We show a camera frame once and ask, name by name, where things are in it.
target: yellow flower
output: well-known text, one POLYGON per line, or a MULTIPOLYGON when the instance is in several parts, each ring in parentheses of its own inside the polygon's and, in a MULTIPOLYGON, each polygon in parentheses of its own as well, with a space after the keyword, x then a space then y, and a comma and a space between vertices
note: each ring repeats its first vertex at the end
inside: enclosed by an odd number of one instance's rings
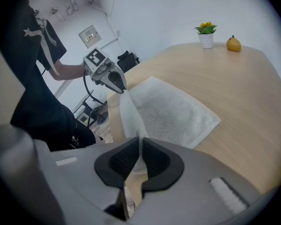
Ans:
POLYGON ((200 25, 200 27, 202 27, 202 28, 205 28, 205 27, 207 27, 207 26, 212 26, 212 23, 211 22, 203 22, 203 23, 201 23, 201 25, 200 25))

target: white towel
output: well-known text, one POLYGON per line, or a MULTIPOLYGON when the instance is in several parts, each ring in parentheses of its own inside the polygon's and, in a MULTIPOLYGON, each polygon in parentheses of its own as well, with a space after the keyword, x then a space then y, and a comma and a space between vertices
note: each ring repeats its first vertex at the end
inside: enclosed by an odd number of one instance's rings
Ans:
MULTIPOLYGON (((155 77, 121 95, 120 115, 127 138, 155 138, 190 149, 221 121, 198 100, 155 77)), ((145 172, 142 163, 140 151, 135 173, 145 172)))

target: black t-shirt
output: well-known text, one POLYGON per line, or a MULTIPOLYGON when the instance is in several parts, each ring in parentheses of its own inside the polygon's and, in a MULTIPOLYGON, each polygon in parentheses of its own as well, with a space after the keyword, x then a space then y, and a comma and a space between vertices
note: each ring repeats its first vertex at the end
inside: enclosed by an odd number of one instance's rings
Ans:
POLYGON ((0 49, 25 87, 11 124, 26 130, 34 139, 45 141, 51 150, 55 150, 71 140, 76 123, 71 111, 51 93, 36 65, 38 60, 46 70, 51 68, 40 45, 40 31, 43 31, 53 63, 66 53, 48 21, 46 28, 56 46, 50 42, 44 28, 38 25, 28 0, 19 0, 0 33, 0 49))

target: white flower pot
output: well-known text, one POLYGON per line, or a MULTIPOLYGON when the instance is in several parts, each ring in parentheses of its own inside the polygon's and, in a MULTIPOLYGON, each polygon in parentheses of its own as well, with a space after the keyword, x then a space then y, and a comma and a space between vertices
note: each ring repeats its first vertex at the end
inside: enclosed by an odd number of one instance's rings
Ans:
POLYGON ((198 34, 201 46, 203 48, 213 48, 214 46, 214 34, 198 34))

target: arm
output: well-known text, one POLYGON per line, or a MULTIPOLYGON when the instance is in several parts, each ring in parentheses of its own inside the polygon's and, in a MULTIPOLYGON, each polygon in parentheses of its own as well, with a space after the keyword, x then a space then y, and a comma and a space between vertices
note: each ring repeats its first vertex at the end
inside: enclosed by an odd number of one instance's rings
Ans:
POLYGON ((72 80, 83 77, 83 65, 64 65, 59 60, 57 60, 54 65, 59 73, 59 76, 54 73, 52 68, 49 70, 49 73, 57 81, 72 80))

